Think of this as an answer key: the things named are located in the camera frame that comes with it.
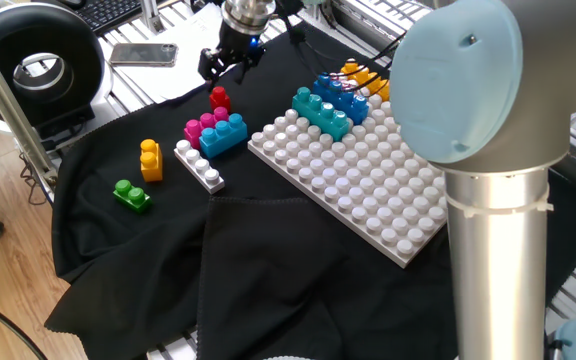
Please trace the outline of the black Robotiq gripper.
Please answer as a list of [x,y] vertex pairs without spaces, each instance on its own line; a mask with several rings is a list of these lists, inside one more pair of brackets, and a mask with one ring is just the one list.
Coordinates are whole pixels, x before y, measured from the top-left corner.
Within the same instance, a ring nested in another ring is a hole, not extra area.
[[249,35],[223,24],[219,31],[219,45],[217,49],[204,48],[201,50],[198,72],[212,90],[226,65],[237,64],[235,82],[242,83],[246,73],[258,66],[265,53],[259,35]]

